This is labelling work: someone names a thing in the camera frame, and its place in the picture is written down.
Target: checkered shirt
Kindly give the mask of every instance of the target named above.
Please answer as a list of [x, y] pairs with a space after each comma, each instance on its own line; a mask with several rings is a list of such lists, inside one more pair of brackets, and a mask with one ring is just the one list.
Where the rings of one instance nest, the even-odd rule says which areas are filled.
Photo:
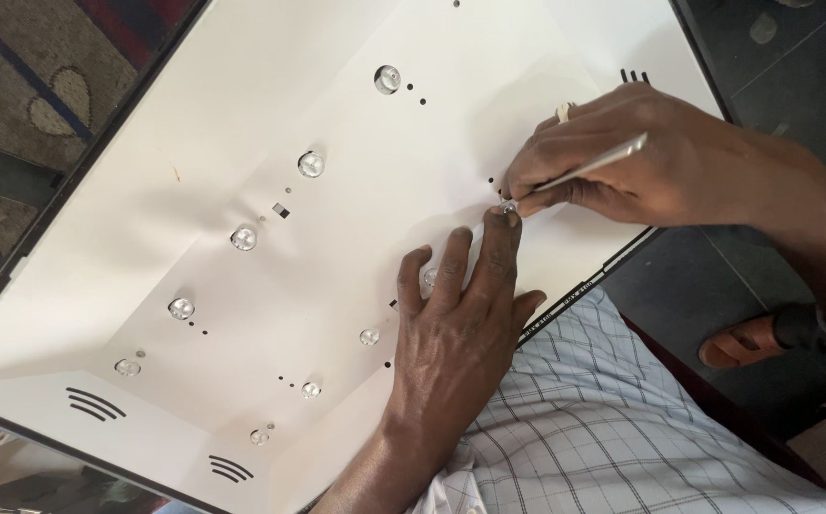
[[693, 403], [595, 289], [511, 370], [410, 514], [826, 512]]

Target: speaker grille slots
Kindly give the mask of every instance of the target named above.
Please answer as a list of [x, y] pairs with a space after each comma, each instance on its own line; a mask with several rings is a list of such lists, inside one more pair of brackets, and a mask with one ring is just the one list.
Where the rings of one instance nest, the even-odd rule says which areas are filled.
[[241, 465], [216, 455], [210, 455], [210, 466], [213, 473], [221, 474], [236, 484], [245, 482], [248, 478], [254, 478], [254, 475]]
[[124, 411], [116, 407], [114, 403], [103, 400], [91, 392], [80, 391], [72, 387], [66, 388], [66, 391], [76, 393], [67, 396], [67, 398], [69, 398], [72, 402], [70, 403], [71, 409], [76, 409], [77, 411], [86, 413], [101, 422], [107, 421], [108, 418], [116, 420], [119, 415], [122, 418], [127, 417], [127, 415], [124, 414]]

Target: led lens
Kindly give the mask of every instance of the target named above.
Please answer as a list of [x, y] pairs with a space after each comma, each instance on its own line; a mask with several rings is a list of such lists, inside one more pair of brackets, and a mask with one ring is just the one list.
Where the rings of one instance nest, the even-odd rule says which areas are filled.
[[374, 74], [374, 87], [382, 94], [394, 94], [400, 88], [400, 72], [384, 65]]
[[426, 270], [426, 274], [422, 276], [422, 281], [428, 286], [435, 287], [435, 279], [438, 277], [438, 268]]
[[270, 436], [263, 430], [255, 430], [251, 433], [251, 444], [262, 446], [270, 440]]
[[320, 177], [324, 173], [324, 157], [317, 152], [307, 152], [299, 158], [299, 173], [308, 178]]
[[122, 377], [134, 377], [139, 374], [141, 367], [135, 360], [124, 358], [115, 364], [115, 371]]
[[308, 382], [301, 386], [301, 395], [305, 398], [317, 398], [320, 394], [320, 387], [314, 382]]
[[248, 251], [258, 246], [258, 235], [250, 228], [240, 228], [229, 238], [238, 250]]
[[175, 319], [184, 321], [193, 316], [193, 304], [186, 298], [177, 298], [169, 304], [169, 312]]
[[368, 328], [359, 334], [359, 340], [364, 345], [374, 346], [378, 344], [379, 339], [381, 339], [381, 334], [378, 333], [377, 328]]

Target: dark floor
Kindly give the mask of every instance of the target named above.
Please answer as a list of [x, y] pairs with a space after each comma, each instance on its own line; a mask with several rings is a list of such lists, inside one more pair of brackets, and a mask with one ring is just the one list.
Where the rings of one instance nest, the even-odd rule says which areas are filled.
[[[685, 1], [736, 121], [797, 141], [826, 163], [826, 0], [799, 9], [772, 0]], [[626, 316], [786, 439], [812, 425], [826, 402], [826, 355], [792, 351], [729, 371], [696, 356], [717, 330], [811, 300], [758, 235], [671, 228], [603, 286]]]

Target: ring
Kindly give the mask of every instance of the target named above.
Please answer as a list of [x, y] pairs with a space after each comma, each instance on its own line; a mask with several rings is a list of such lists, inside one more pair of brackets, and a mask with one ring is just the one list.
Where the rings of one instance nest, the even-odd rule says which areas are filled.
[[560, 105], [558, 109], [556, 109], [556, 116], [559, 117], [559, 123], [565, 123], [568, 121], [568, 110], [572, 107], [577, 107], [578, 104], [574, 103], [573, 101], [569, 101], [564, 105]]

